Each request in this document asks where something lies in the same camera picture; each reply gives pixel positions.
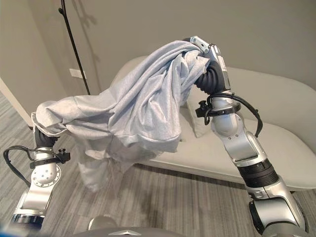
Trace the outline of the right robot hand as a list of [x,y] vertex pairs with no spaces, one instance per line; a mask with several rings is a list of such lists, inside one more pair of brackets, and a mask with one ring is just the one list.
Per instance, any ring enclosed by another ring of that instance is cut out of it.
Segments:
[[208,95],[231,90],[228,71],[219,47],[198,36],[184,38],[183,41],[197,46],[201,50],[201,56],[209,59],[206,71],[195,82],[196,87]]

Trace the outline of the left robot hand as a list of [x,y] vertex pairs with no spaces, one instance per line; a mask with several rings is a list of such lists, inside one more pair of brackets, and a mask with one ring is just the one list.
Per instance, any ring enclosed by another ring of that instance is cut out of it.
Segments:
[[60,136],[48,131],[41,125],[36,118],[35,112],[31,113],[31,120],[33,123],[33,137],[36,148],[53,148]]

